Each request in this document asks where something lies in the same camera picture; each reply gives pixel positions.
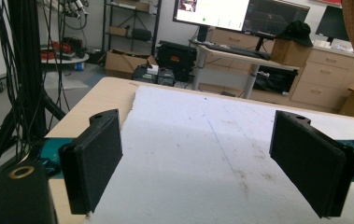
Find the white table surface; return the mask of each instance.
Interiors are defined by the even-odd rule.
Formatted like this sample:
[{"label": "white table surface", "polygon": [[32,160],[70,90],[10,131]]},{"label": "white table surface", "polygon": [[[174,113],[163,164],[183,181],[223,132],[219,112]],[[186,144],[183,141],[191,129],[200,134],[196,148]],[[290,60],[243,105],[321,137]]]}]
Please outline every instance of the white table surface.
[{"label": "white table surface", "polygon": [[[140,86],[172,91],[136,100]],[[106,77],[47,137],[77,137],[91,115],[112,108],[126,120],[124,156],[92,223],[354,223],[354,183],[342,217],[319,219],[268,155],[276,109],[336,139],[354,139],[354,118]],[[82,223],[63,180],[50,187],[60,223]]]}]

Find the keyboard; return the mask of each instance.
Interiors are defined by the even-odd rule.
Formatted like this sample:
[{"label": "keyboard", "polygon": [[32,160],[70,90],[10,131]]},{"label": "keyboard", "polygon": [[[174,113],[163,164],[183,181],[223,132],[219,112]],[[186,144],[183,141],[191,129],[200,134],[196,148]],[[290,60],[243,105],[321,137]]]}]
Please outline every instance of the keyboard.
[{"label": "keyboard", "polygon": [[246,52],[251,52],[251,53],[259,55],[262,59],[265,59],[267,61],[270,60],[270,54],[266,53],[266,52],[257,51],[255,49],[246,49],[246,48],[242,48],[242,47],[238,47],[238,46],[229,46],[229,48],[230,49],[243,50],[243,51],[246,51]]},{"label": "keyboard", "polygon": [[247,51],[240,50],[240,49],[230,49],[230,48],[219,46],[219,45],[207,45],[206,47],[208,49],[213,49],[213,50],[222,51],[222,52],[226,52],[226,53],[243,55],[243,56],[248,56],[251,58],[259,58],[259,59],[261,58],[259,55],[255,54],[255,53],[247,52]]},{"label": "keyboard", "polygon": [[251,58],[258,58],[258,59],[265,59],[265,60],[270,60],[270,55],[264,52],[260,52],[257,50],[253,49],[244,49],[244,48],[239,48],[239,47],[223,47],[219,45],[206,45],[208,49],[213,49],[213,50],[218,50],[226,53],[232,53],[232,54],[237,54],[237,55],[242,55],[242,56],[247,56]]}]

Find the drawer handle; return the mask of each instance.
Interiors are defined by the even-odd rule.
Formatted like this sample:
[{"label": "drawer handle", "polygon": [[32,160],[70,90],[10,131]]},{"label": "drawer handle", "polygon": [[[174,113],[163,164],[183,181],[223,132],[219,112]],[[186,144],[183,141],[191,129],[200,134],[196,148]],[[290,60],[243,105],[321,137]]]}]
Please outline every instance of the drawer handle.
[{"label": "drawer handle", "polygon": [[320,91],[320,90],[311,90],[311,93],[314,93],[314,94],[321,94],[322,91]]},{"label": "drawer handle", "polygon": [[332,58],[326,58],[326,61],[333,62],[333,63],[337,62],[336,59],[332,59]]},{"label": "drawer handle", "polygon": [[321,69],[321,73],[330,74],[332,71]]},{"label": "drawer handle", "polygon": [[236,37],[232,37],[232,36],[229,36],[229,39],[232,41],[240,41],[241,40],[240,38],[236,38]]}]

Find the monitor screen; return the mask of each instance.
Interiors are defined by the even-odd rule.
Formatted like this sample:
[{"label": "monitor screen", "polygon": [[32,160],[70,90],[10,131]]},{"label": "monitor screen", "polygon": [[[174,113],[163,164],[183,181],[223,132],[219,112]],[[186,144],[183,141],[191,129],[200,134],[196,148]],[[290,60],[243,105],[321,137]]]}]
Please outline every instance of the monitor screen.
[{"label": "monitor screen", "polygon": [[176,0],[173,21],[241,31],[248,0]]},{"label": "monitor screen", "polygon": [[316,35],[327,36],[328,42],[331,43],[334,38],[349,41],[342,8],[326,7],[322,19],[319,22]]},{"label": "monitor screen", "polygon": [[243,32],[274,37],[292,21],[304,21],[310,7],[278,0],[250,0]]}]

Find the monitor stand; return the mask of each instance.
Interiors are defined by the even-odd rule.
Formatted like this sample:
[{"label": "monitor stand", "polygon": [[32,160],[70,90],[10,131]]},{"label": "monitor stand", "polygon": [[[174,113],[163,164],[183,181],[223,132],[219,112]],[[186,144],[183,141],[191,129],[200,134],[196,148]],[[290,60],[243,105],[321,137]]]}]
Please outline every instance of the monitor stand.
[{"label": "monitor stand", "polygon": [[332,45],[333,42],[333,37],[328,37],[328,39],[326,40],[326,42],[329,42],[329,45]]},{"label": "monitor stand", "polygon": [[255,47],[255,50],[261,51],[263,40],[264,40],[264,37],[259,37],[258,43],[256,44],[256,47]]},{"label": "monitor stand", "polygon": [[197,41],[205,42],[206,41],[206,33],[208,33],[208,26],[205,26],[205,25],[199,26],[199,33],[197,34]]}]

